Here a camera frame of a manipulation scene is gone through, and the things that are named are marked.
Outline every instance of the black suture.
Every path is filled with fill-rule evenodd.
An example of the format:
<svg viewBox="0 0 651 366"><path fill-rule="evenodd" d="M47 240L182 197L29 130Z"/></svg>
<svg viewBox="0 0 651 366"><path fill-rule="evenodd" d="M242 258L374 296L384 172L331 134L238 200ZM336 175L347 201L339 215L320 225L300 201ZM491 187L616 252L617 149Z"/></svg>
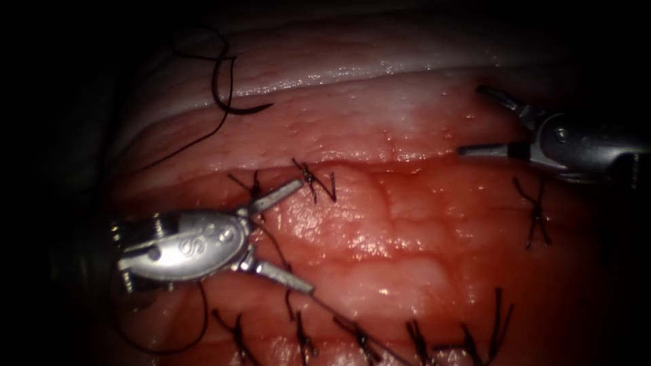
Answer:
<svg viewBox="0 0 651 366"><path fill-rule="evenodd" d="M113 298L111 297L111 286L113 284L113 276L116 270L117 270L116 266L111 267L111 272L109 274L110 279L108 280L108 302L111 308L111 313L109 316L110 319L113 320L113 326L115 328L115 332L117 333L118 337L120 337L126 344L128 344L138 352L153 354L155 356L167 356L167 355L177 354L189 350L190 348L197 345L201 341L201 339L203 339L203 336L208 330L208 299L205 296L205 290L203 289L203 285L201 284L201 282L197 282L196 284L197 286L199 286L199 293L201 294L201 304L203 306L203 325L201 326L201 331L199 332L197 338L195 338L193 341L189 342L183 347L169 349L169 350L154 350L145 346L141 346L137 342L129 338L124 332L124 330L122 329L122 327L120 326L120 321L117 315L117 305L115 304Z"/></svg>
<svg viewBox="0 0 651 366"><path fill-rule="evenodd" d="M468 326L465 323L461 323L461 329L463 329L463 343L465 344L465 350L470 355L470 358L473 360L474 366L484 366L479 353L477 353L477 344L475 343L475 338L470 333Z"/></svg>
<svg viewBox="0 0 651 366"><path fill-rule="evenodd" d="M427 343L425 342L425 337L423 337L420 332L418 321L412 319L406 323L406 326L409 337L412 339L414 347L416 348L416 354L420 359L420 366L437 366L438 364L436 360L429 355Z"/></svg>
<svg viewBox="0 0 651 366"><path fill-rule="evenodd" d="M477 352L477 344L475 343L475 338L473 337L470 329L465 323L461 323L461 329L463 330L463 342L455 344L443 344L432 346L431 350L440 351L440 350L451 350L451 349L463 349L468 355L470 355L474 366L488 366L490 365L502 347L504 343L504 338L507 334L507 329L509 328L509 323L511 322L511 315L513 314L513 304L509 305L507 315L504 320L504 325L502 326L502 289L497 287L495 289L495 319L493 323L493 332L490 337L490 345L488 346L488 360L484 363Z"/></svg>
<svg viewBox="0 0 651 366"><path fill-rule="evenodd" d="M312 198L314 199L314 203L317 202L317 192L314 189L314 183L320 185L321 188L323 188L323 190L330 197L330 200L332 202L337 202L337 192L334 185L334 172L330 173L330 190L328 190L326 188L326 185L323 184L323 182L310 171L310 169L307 167L307 163L299 164L295 158L292 158L292 162L294 162L294 165L303 174L303 179L305 180L305 182L309 184L310 191L312 192Z"/></svg>
<svg viewBox="0 0 651 366"><path fill-rule="evenodd" d="M544 213L543 213L542 201L543 201L543 193L545 192L545 178L540 177L540 188L538 189L537 200L534 200L529 195L527 195L524 192L524 190L522 190L522 187L520 186L520 181L516 177L513 177L513 185L515 186L515 189L518 191L518 193L522 196L522 198L531 202L531 204L533 205L533 208L531 210L531 225L529 225L529 235L527 238L527 249L531 247L531 240L534 237L534 229L536 228L536 223L538 223L538 227L540 227L540 232L542 233L542 237L545 239L545 245L550 245L551 239L549 238L549 235L547 234L547 229L545 228L545 224L543 223Z"/></svg>
<svg viewBox="0 0 651 366"><path fill-rule="evenodd" d="M339 325L341 329L349 332L353 337L355 337L357 345L361 348L362 353L364 353L364 358L368 365L375 366L376 363L382 361L382 356L369 344L368 334L366 334L366 332L356 323L351 322L348 319L339 319L337 316L332 317L332 320Z"/></svg>
<svg viewBox="0 0 651 366"><path fill-rule="evenodd" d="M292 294L292 290L287 289L285 292L285 306L290 314L290 323L293 323L296 318L294 317L294 311L292 310L292 304L290 303L290 294Z"/></svg>
<svg viewBox="0 0 651 366"><path fill-rule="evenodd" d="M312 344L312 339L305 334L303 329L303 317L300 314L300 311L296 312L296 338L298 338L298 347L300 348L300 362L303 366L307 366L307 363L310 359L310 354L312 357L319 355L319 350L314 347Z"/></svg>
<svg viewBox="0 0 651 366"><path fill-rule="evenodd" d="M262 194L262 189L260 188L260 181L258 180L258 170L254 171L253 173L253 185L251 187L247 186L244 184L241 180L237 179L233 174L228 173L228 177L237 183L238 186L244 188L247 192L249 192L249 196L251 197L251 200L256 200L260 198L260 195ZM264 222L264 214L260 212L258 215L260 215L260 221Z"/></svg>
<svg viewBox="0 0 651 366"><path fill-rule="evenodd" d="M216 134L222 128L222 126L224 125L224 122L226 121L226 118L228 117L229 114L232 114L232 115L250 115L250 114L258 113L258 112L260 112L260 111L262 111L264 109L267 109L268 107L273 105L273 104L264 104L264 105L261 105L261 106L256 106L256 107L252 107L252 108L245 108L245 109L232 108L231 103L233 101L233 68L234 68L234 65L235 65L236 57L234 57L234 56L229 57L229 58L226 57L226 53L230 49L231 45L228 43L228 41L216 29L214 29L214 28L212 28L210 26L203 26L203 27L198 26L198 27L195 27L195 28L207 28L207 29L211 30L212 32L214 32L215 34L217 34L217 36L224 43L224 47L222 48L219 57L211 58L211 57L205 57L205 56L200 56L200 55L184 54L184 53L178 51L171 41L170 41L170 47L172 48L172 53L174 53L177 56L185 57L185 58L195 58L195 59L198 59L198 60L208 60L208 61L214 61L215 62L215 66L213 68L212 76L211 76L211 85L210 85L211 88L210 89L211 89L211 92L212 92L213 100L219 106L219 108L221 108L224 111L224 115L223 115L221 121L219 122L217 127L215 127L208 134L206 134L206 135L204 135L202 137L199 137L196 140L194 140L194 141L192 141L192 142L190 142L188 144L185 144L184 146L181 146L180 148L176 149L175 151L165 155L164 157L162 157L160 159L157 159L156 161L153 161L152 163L149 163L149 164L145 165L144 167L140 167L140 168L138 168L138 169L136 169L136 170L134 170L134 171L132 171L132 172L130 172L128 174L120 176L120 177L118 177L118 179L124 179L124 178L128 178L130 176L135 176L136 174L139 174L140 172L142 172L144 170L150 169L150 168L152 168L152 167L154 167L154 166L156 166L156 165L158 165L158 164L160 164L160 163L162 163L162 162L176 156L177 154L180 154L181 152L187 150L188 148L190 148L190 147L192 147L192 146L194 146L194 145L196 145L196 144L198 144L198 143L200 143L200 142L202 142L204 140L207 140L208 138L212 137L214 134ZM222 62L224 62L225 60L231 61L231 67L230 67L230 72L229 72L231 82L229 83L229 97L228 97L228 100L227 100L226 104L220 99L219 93L218 93L218 90L217 90L219 70L220 70ZM109 163L109 165L112 165L114 162L116 162L120 158L120 156L121 156L121 153L118 154L113 159L111 159L111 162Z"/></svg>
<svg viewBox="0 0 651 366"><path fill-rule="evenodd" d="M280 261L282 262L283 267L285 268L286 271L291 272L292 271L292 265L285 258L285 255L283 254L283 251L280 250L280 244L278 244L278 240L276 240L276 238L264 226L262 226L260 224L257 224L255 222L252 222L252 224L256 228L259 228L264 234L266 234L269 237L269 240L271 240L271 243L273 244L273 247L276 249L276 252L278 253L278 256L280 257Z"/></svg>
<svg viewBox="0 0 651 366"><path fill-rule="evenodd" d="M253 355L249 347L246 345L244 342L244 337L242 334L242 313L239 313L237 315L237 318L235 319L235 326L230 327L224 319L219 315L219 311L217 309L212 309L211 311L212 316L217 320L217 323L219 323L225 330L227 330L232 336L233 336L233 341L235 342L235 346L237 347L237 354L239 355L239 360L241 361L242 365L246 364L246 361L249 360L251 361L251 364L254 366L260 366L260 362L256 359L256 357Z"/></svg>
<svg viewBox="0 0 651 366"><path fill-rule="evenodd" d="M312 301L322 307L325 311L328 311L330 314L334 315L336 318L345 321L346 323L353 324L354 322L348 318L346 318L343 314L339 313L337 310L334 310L331 306L323 302L321 299L317 298L316 296L312 295ZM372 335L366 333L366 338L375 343L375 345L381 349L383 349L386 353L391 355L396 361L401 363L402 365L410 365L410 362L398 355L397 353L393 352L389 347L385 346L380 342L377 338L373 337Z"/></svg>
<svg viewBox="0 0 651 366"><path fill-rule="evenodd" d="M271 243L273 244L273 247L276 250L276 253L278 253L278 256L280 257L280 261L283 263L283 267L285 268L286 271L289 273L292 273L292 265L287 261L285 258L285 255L283 254L283 251L280 249L280 244L278 244L278 240L265 228L263 225L257 224L253 222L252 220L249 220L253 226L256 228L259 228L264 234L266 234L269 239L271 240ZM290 322L294 321L294 311L292 310L292 305L290 304L290 293L292 292L291 289L288 289L285 292L285 305L287 306L287 312L290 315Z"/></svg>
<svg viewBox="0 0 651 366"><path fill-rule="evenodd" d="M495 357L497 357L497 352L504 344L504 338L507 334L507 329L509 328L509 323L511 322L511 315L513 314L513 304L509 304L509 309L504 320L504 326L502 323L502 289L497 287L495 289L495 322L493 324L493 333L490 337L490 347L488 349L488 361L486 365L489 365Z"/></svg>
<svg viewBox="0 0 651 366"><path fill-rule="evenodd" d="M216 58L213 57L207 57L207 56L202 56L202 55L192 55L192 54L185 54L178 49L176 49L176 46L174 45L174 42L172 42L171 39L167 39L168 43L170 44L170 47L172 48L172 52L176 54L177 56L180 57L185 57L185 58L194 58L196 60L207 60L207 61L215 61L215 69L213 71L213 76L212 76L212 97L223 111L228 112L232 115L252 115L254 113L262 112L263 110L269 108L270 106L273 105L273 103L269 104L263 104L260 106L255 106L251 108L233 108L231 107L230 103L230 98L229 98L229 103L224 104L222 102L221 98L219 98L219 91L217 90L217 80L219 77L219 68L221 66L221 63L226 59L226 54L229 52L231 49L231 44L224 38L224 36L221 35L215 28L211 26L195 26L193 28L197 29L208 29L209 31L212 31L215 33L217 37L224 43L224 47L222 48L222 51L220 52L219 56ZM233 88L233 74L231 73L231 91Z"/></svg>
<svg viewBox="0 0 651 366"><path fill-rule="evenodd" d="M228 101L229 105L231 104L231 100L233 99L233 79L232 79L233 65L235 65L235 58L233 58L233 61L231 61L231 91L229 93L229 101ZM164 157L162 157L160 159L157 159L157 160L153 161L152 163L149 163L149 164L147 164L147 165L145 165L143 167L140 167L140 168L132 171L129 174L124 175L123 178L126 178L128 176L135 176L136 174L138 174L138 173L140 173L142 171L145 171L147 169L150 169L150 168L152 168L152 167L154 167L154 166L156 166L156 165L158 165L160 163L163 163L164 161L166 161L166 160L168 160L168 159L182 153L183 151L189 149L190 147L192 147L192 146L194 146L194 145L196 145L196 144L198 144L198 143L200 143L200 142L202 142L204 140L207 140L208 138L211 138L214 134L217 133L217 131L219 131L222 128L222 126L224 125L224 122L226 121L226 118L228 116L229 116L229 112L224 112L224 116L222 117L222 119L219 122L219 124L217 125L217 127L215 127L208 134L203 135L202 137L197 138L196 140L194 140L194 141L192 141L192 142L190 142L188 144L185 144L185 145L181 146L180 148L177 148L175 151L172 151L171 153L165 155Z"/></svg>

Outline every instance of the moist tissue surface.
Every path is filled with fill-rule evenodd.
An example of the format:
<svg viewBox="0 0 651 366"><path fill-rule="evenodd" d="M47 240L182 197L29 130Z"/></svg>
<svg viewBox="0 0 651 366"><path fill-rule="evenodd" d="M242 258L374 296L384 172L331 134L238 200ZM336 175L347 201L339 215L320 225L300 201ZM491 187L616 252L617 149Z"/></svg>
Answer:
<svg viewBox="0 0 651 366"><path fill-rule="evenodd" d="M528 137L513 115L475 94L479 84L549 108L570 103L579 82L572 50L533 29L415 3L324 9L312 17L218 17L229 55L237 56L233 106L273 106L230 115L211 138L118 180L109 205L131 217L232 208L249 196L228 174L252 184L258 170L266 191L301 177L296 158L326 186L334 173L337 200L315 186L315 204L305 186L266 212L264 226L316 297L412 365L419 359L405 326L411 319L429 346L461 342L463 322L486 360L496 287L503 290L502 317L514 305L496 365L594 364L631 351L613 342L626 330L613 314L635 316L625 312L634 299L621 285L634 267L626 265L627 253L604 264L603 235L595 229L601 211L590 192L547 180L542 220L552 244L536 227L526 250L532 204L513 177L537 197L536 171L455 154L463 144ZM178 47L216 56L222 44L209 32L188 32ZM215 128L222 111L212 99L213 66L165 47L152 54L142 66L148 77L122 113L113 176ZM224 64L219 74L221 95L228 94L228 70ZM256 231L251 242L260 258L280 264L268 236ZM242 314L243 340L260 363L301 364L284 288L231 272L203 284L209 307L226 323ZM367 363L330 313L299 294L290 302L319 350L310 365ZM201 311L196 287L180 285L124 324L143 345L173 348L198 333ZM381 364L400 364L375 348ZM213 318L202 341L180 354L142 354L117 337L98 349L110 364L241 364L233 336ZM472 363L459 348L431 354L441 365Z"/></svg>

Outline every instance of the metal screw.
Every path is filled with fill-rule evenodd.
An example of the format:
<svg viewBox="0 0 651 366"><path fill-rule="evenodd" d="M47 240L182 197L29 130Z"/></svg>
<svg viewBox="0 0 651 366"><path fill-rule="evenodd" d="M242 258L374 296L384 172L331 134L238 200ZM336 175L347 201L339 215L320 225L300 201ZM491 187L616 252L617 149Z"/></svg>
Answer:
<svg viewBox="0 0 651 366"><path fill-rule="evenodd" d="M127 293L133 293L134 283L131 282L131 275L129 274L129 272L127 271L122 272L122 281L124 282L124 290L126 290Z"/></svg>
<svg viewBox="0 0 651 366"><path fill-rule="evenodd" d="M556 133L556 141L560 142L561 144L565 143L568 140L568 130L558 127L555 131Z"/></svg>
<svg viewBox="0 0 651 366"><path fill-rule="evenodd" d="M219 234L219 241L222 243L228 243L231 240L233 240L233 231L230 228L222 231Z"/></svg>
<svg viewBox="0 0 651 366"><path fill-rule="evenodd" d="M147 252L149 259L153 260L154 262L161 259L161 255L161 250L156 246L149 248L149 251Z"/></svg>

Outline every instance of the sutured incision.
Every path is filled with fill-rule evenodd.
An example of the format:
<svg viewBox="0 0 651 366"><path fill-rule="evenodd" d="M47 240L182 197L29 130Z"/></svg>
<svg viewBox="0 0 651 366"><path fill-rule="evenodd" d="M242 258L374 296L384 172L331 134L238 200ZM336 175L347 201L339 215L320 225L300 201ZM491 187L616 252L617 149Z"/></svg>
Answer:
<svg viewBox="0 0 651 366"><path fill-rule="evenodd" d="M479 356L477 351L477 344L475 343L475 338L473 337L470 329L465 323L461 323L461 329L463 330L464 338L462 342L455 344L443 344L432 346L431 350L438 352L440 350L453 350L453 349L462 349L468 353L468 355L473 360L474 366L488 366L490 365L500 350L500 347L504 343L504 338L511 322L511 315L513 314L513 304L509 305L506 318L504 320L504 326L502 326L502 289L495 289L495 320L493 322L493 332L490 336L490 344L488 346L488 360L484 363Z"/></svg>
<svg viewBox="0 0 651 366"><path fill-rule="evenodd" d="M253 173L253 186L249 187L246 184L244 184L241 180L237 179L235 176L232 174L228 174L228 177L232 179L235 183L237 183L240 187L244 188L249 192L249 195L251 196L251 200L255 200L258 197L260 197L260 194L262 193L262 189L260 187L260 181L258 180L258 170ZM260 213L260 219L261 221L264 222L264 216L262 216L262 213ZM276 238L267 230L267 228L263 227L260 224L254 223L254 225L261 229L271 240L273 243L274 248L276 249L276 252L278 253L278 256L280 257L281 262L283 263L283 267L285 268L286 271L292 273L292 265L287 261L285 258L285 255L283 254L283 251L280 249L280 244L278 244L278 241ZM290 321L294 321L294 311L292 310L292 305L290 304L290 293L292 292L291 289L288 289L285 292L285 305L287 306L287 311L288 314L290 315Z"/></svg>
<svg viewBox="0 0 651 366"><path fill-rule="evenodd" d="M382 356L374 350L369 344L368 334L360 328L355 322L351 322L347 319L341 319L336 315L332 317L332 320L341 327L341 329L349 332L357 340L357 345L364 354L366 362L370 366L375 366L375 364L382 361Z"/></svg>
<svg viewBox="0 0 651 366"><path fill-rule="evenodd" d="M334 185L334 172L330 173L330 190L328 190L326 188L326 185L323 184L323 182L310 171L310 169L307 167L307 163L299 164L294 158L292 158L292 162L294 162L294 165L303 174L303 178L305 179L305 182L309 184L310 191L312 192L312 198L314 199L314 203L317 202L317 192L314 189L314 183L320 185L321 188L323 188L323 190L330 197L330 200L332 202L337 202L337 192L335 190L335 185Z"/></svg>
<svg viewBox="0 0 651 366"><path fill-rule="evenodd" d="M303 366L307 366L307 363L310 361L310 356L318 356L319 351L314 347L314 344L312 344L310 337L305 334L305 330L303 329L303 317L301 316L300 311L296 312L296 338L298 339L298 347L300 349L300 362Z"/></svg>
<svg viewBox="0 0 651 366"><path fill-rule="evenodd" d="M229 325L224 322L224 319L222 319L222 317L219 315L219 311L217 311L217 309L212 309L212 316L222 327L224 327L225 330L233 335L233 341L237 347L237 354L239 355L239 360L241 361L242 365L245 365L246 361L249 360L253 366L260 366L260 362L258 362L253 353L251 353L249 347L246 345L246 343L244 343L241 324L242 314L239 313L237 315L237 318L235 319L235 326L233 327L229 327Z"/></svg>
<svg viewBox="0 0 651 366"><path fill-rule="evenodd" d="M436 360L429 354L429 351L427 350L427 342L425 341L425 337L423 337L420 333L420 327L418 326L416 319L408 321L406 325L407 332L409 333L409 337L414 343L416 354L420 360L420 366L437 366L438 364L436 363Z"/></svg>
<svg viewBox="0 0 651 366"><path fill-rule="evenodd" d="M158 165L158 164L162 163L163 161L165 161L165 160L167 160L167 159L181 153L182 151L184 151L184 150L186 150L186 149L200 143L201 141L204 141L204 140L212 137L216 132L218 132L221 129L221 127L223 126L224 122L226 121L226 118L228 117L229 113L234 114L234 115L248 115L248 114L258 113L258 112L260 112L260 111L262 111L262 110L264 110L264 109L266 109L266 108L273 105L273 104L264 104L264 105L260 105L260 106L256 106L256 107L252 107L252 108L244 108L244 109L231 107L231 101L232 101L232 97L233 97L233 69L234 69L236 57L230 57L230 58L226 57L226 54L228 53L230 45L229 45L228 41L217 30L213 29L212 27L203 27L203 28L207 28L207 29L211 30L212 32L214 32L221 39L221 41L224 43L224 47L222 48L222 51L221 51L220 55L217 58L202 56L202 55L186 54L186 53L181 52L178 49L176 49L176 46L171 41L170 41L170 47L172 49L172 52L176 56L183 57L183 58L194 58L194 59L197 59L197 60L208 60L208 61L215 62L215 66L213 68L213 73L212 73L211 91L212 91L212 95L213 95L213 99L214 99L215 103L224 111L224 115L223 115L221 121L219 122L219 124L211 132L209 132L208 134L206 134L206 135L204 135L204 136L202 136L200 138L197 138L196 140L194 140L194 141L192 141L192 142L190 142L190 143L188 143L188 144L186 144L184 146L181 146L180 148L178 148L174 152L171 152L170 154L168 154L168 155L166 155L166 156L164 156L164 157L162 157L162 158L160 158L160 159L158 159L158 160L156 160L156 161L154 161L152 163L149 163L148 165L145 165L144 167L141 167L141 168L137 169L136 171L132 172L130 175L137 174L137 173L139 173L141 171L144 171L144 170L149 169L149 168L151 168L151 167L153 167L155 165ZM220 96L218 94L218 89L217 89L218 74L219 74L220 65L225 60L230 60L231 61L231 67L230 67L231 82L230 82L230 88L229 88L229 97L228 97L226 103L224 103L220 99ZM316 194L316 191L314 189L314 183L316 183L320 187L322 187L323 190L326 192L326 194L329 196L329 198L333 202L336 202L336 187L335 187L335 181L334 181L334 172L330 173L331 189L328 190L326 188L325 184L309 170L306 163L299 164L293 158L292 158L292 162L301 171L305 181L309 184L310 191L312 193L314 203L317 202L317 194ZM251 195L251 197L253 199L255 199L256 197L258 197L260 195L260 183L259 183L258 178L257 178L257 173L258 173L258 171L256 170L255 173L254 173L254 184L253 184L253 186L251 188L246 186L244 183L239 181L237 178L235 178L231 174L229 174L229 178L232 179L234 182L236 182L238 185L240 185L242 188L246 189L249 192L249 194ZM545 237L546 244L549 244L551 241L549 240L549 237L547 235L547 232L545 230L545 227L543 226L542 219L541 219L542 216L543 216L543 210L542 210L542 206L541 206L540 202L541 202L542 195L543 195L544 181L541 180L541 183L540 183L540 190L539 190L539 193L538 193L538 200L534 200L531 197L529 197L526 193L524 193L524 191L520 188L520 185L519 185L519 182L517 181L517 178L513 178L513 183L514 183L516 189L518 190L518 192L520 193L520 195L522 195L523 198L525 198L529 202L531 202L533 204L533 206L534 206L533 210L532 210L532 224L531 224L531 228L530 228L530 232L529 232L527 248L529 248L529 246L530 246L532 236L533 236L534 225L535 225L536 221L540 225L540 229L542 231L543 236ZM276 247L276 250L278 251L278 253L279 253L280 257L281 257L281 260L283 262L283 265L285 266L285 269L287 269L288 271L291 272L292 267L286 261L286 259L284 258L284 255L282 254L282 251L280 250L280 248L278 246L278 243L273 238L273 236L271 236L270 233L265 228L263 228L262 226L257 225L257 227L260 227L271 238L272 242L274 243L274 246ZM203 301L206 302L205 292L203 291L203 287L201 286L200 283L198 283L198 285L199 285L201 294L203 296ZM296 316L294 316L294 312L292 311L291 306L290 306L289 296L290 296L290 290L288 290L286 292L286 294L285 294L285 303L287 304L287 307L288 307L288 310L289 310L289 313L290 313L290 320L291 321L296 320L296 337L298 338L298 342L299 342L300 353L301 353L301 362L302 362L303 365L307 365L310 354L312 356L317 356L318 351L314 347L314 345L312 344L311 339L304 332L303 324L302 324L302 316L301 316L300 311L296 312ZM369 365L373 366L376 363L379 363L379 362L382 361L382 356L380 354L378 354L377 351L375 351L372 348L370 342L373 342L373 343L379 345L381 348L385 349L387 352L389 352L392 356L394 356L401 363L408 364L406 362L406 360L398 357L394 352L392 352L388 348L382 346L372 336L368 335L358 324L346 319L345 317L342 317L340 314L338 314L336 311L331 309L329 306L326 306L323 302L320 302L320 300L318 300L316 298L314 298L314 300L317 301L317 303L324 306L326 308L326 310L328 310L332 314L334 314L333 320L337 325L339 325L342 329L344 329L345 331L349 332L350 334L352 334L353 336L356 337L357 343L359 344L359 347L363 351L364 357L366 358L366 361L368 362ZM190 344L188 344L186 346L183 346L182 348L179 348L179 349L175 349L175 350L151 350L151 349L142 347L142 346L138 345L137 343L131 341L129 338L127 338L126 335L122 332L121 328L119 328L119 326L117 326L118 334L130 346L132 346L136 350L140 350L142 352L147 352L147 353L151 353L151 354L160 354L160 355L174 354L174 353L182 352L182 351L187 350L187 349L191 348L192 346L194 346L203 337L203 335L204 335L204 333L206 331L206 328L207 328L207 323L208 323L207 322L207 319L208 319L207 304L205 304L205 307L206 307L206 309L205 309L205 324L203 326L203 329L202 329L199 337L196 340L194 340L193 342L191 342ZM486 363L482 363L481 358L479 357L479 355L477 353L477 349L476 349L476 346L475 346L475 341L473 339L473 336L471 335L468 327L464 323L461 323L461 327L462 327L462 330L464 331L464 335L465 335L463 343L460 343L460 344L448 344L448 345L445 345L445 346L434 346L434 347L432 347L432 350L436 351L436 350L444 350L444 349L463 348L464 350L466 350L466 352L468 352L471 355L471 358L473 359L473 364L475 366L489 365L495 359L495 357L497 355L497 352L498 352L501 344L503 343L504 336L506 334L506 330L507 330L507 327L508 327L508 324L509 324L509 321L510 321L510 318L511 318L511 313L513 311L513 305L511 304L509 306L509 310L507 312L505 324L504 324L504 327L501 328L502 329L501 331L500 331L500 325L501 325L500 308L501 308L501 289L496 289L496 318L495 318L495 324L494 324L494 328L493 328L493 334L492 334L492 337L491 337L490 348L489 348L489 352L488 352L488 360L487 360ZM239 314L237 316L237 319L235 321L235 326L233 326L233 327L228 326L224 322L224 320L221 318L219 312L216 309L212 310L212 316L217 320L218 323L220 323L220 325L222 327L224 327L228 332L230 332L233 335L233 340L234 340L234 342L236 344L237 352L238 352L238 355L239 355L239 357L241 359L241 362L244 364L244 363L246 363L247 360L249 360L251 362L251 364L253 364L254 366L259 366L260 363L255 358L255 356L251 353L251 351L248 348L248 346L246 345L246 343L243 341L243 334L242 334L242 328L241 328L242 314ZM416 320L413 320L412 322L407 322L406 324L407 324L407 329L408 329L408 332L410 334L410 337L411 337L411 339L412 339L412 341L413 341L413 343L414 343L414 345L416 347L416 352L418 354L418 357L420 358L420 364L421 365L436 366L437 363L436 363L435 359L432 358L429 355L429 353L427 352L427 346L425 344L425 339L420 334L420 329L418 327L418 323L416 322Z"/></svg>
<svg viewBox="0 0 651 366"><path fill-rule="evenodd" d="M531 240L534 237L534 229L536 228L536 223L538 223L538 226L540 227L540 232L542 233L542 237L545 239L545 245L550 245L551 240L549 238L549 235L547 234L547 230L545 229L545 225L543 223L543 193L545 192L545 178L540 177L540 188L538 189L538 199L533 199L531 196L527 195L524 190L522 190L522 187L520 186L520 182L516 177L513 177L513 185L515 186L515 189L518 191L518 193L522 196L522 198L526 199L527 201L531 202L533 205L533 208L531 210L531 225L529 226L529 236L527 238L527 249L531 247Z"/></svg>

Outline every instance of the bleeding surface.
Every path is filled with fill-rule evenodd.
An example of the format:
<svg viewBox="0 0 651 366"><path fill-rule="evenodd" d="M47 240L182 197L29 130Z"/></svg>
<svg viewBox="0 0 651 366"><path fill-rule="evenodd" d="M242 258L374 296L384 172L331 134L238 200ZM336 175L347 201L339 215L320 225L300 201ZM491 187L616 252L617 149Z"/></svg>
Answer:
<svg viewBox="0 0 651 366"><path fill-rule="evenodd" d="M526 35L498 37L495 44L495 34L481 24L431 17L418 12L333 17L227 35L231 53L239 57L233 105L274 105L255 115L229 116L210 139L119 181L111 206L128 216L233 207L245 203L248 193L228 173L250 184L259 169L268 190L300 177L294 157L326 184L334 172L337 202L317 188L314 204L305 186L265 213L265 226L294 272L316 286L317 298L403 359L418 364L405 329L410 319L418 320L430 346L459 343L460 322L466 323L486 359L496 287L505 297L502 315L509 303L515 305L496 364L614 359L621 350L608 345L617 335L600 330L613 309L632 301L614 296L618 279L628 275L620 267L626 259L615 258L609 267L600 262L603 245L593 232L599 212L587 196L548 181L542 206L553 244L545 246L536 229L526 250L532 206L512 178L535 197L538 176L516 163L464 161L454 154L463 144L526 138L515 117L474 94L477 84L542 105L571 100L576 88L571 67L526 66L540 62L541 54L545 62L565 54L552 43L522 47L519 38ZM116 175L216 126L222 113L210 100L211 66L199 64L164 62L134 92L116 143L115 150L122 150ZM225 87L221 93L227 93ZM252 241L260 258L279 264L268 237L256 232ZM230 272L204 284L210 308L228 324L243 314L244 340L261 363L300 364L296 323L289 321L283 288ZM140 329L142 344L174 347L198 332L197 291L183 287L167 296L177 305L130 323ZM291 303L302 311L304 330L319 349L310 365L366 363L355 338L337 327L330 313L306 296L294 294ZM141 324L164 319L167 328L142 330ZM136 359L127 346L115 344L119 351L113 357ZM376 349L385 365L399 364ZM155 362L238 365L236 350L232 335L211 318L199 345ZM471 362L458 349L432 354L443 365Z"/></svg>

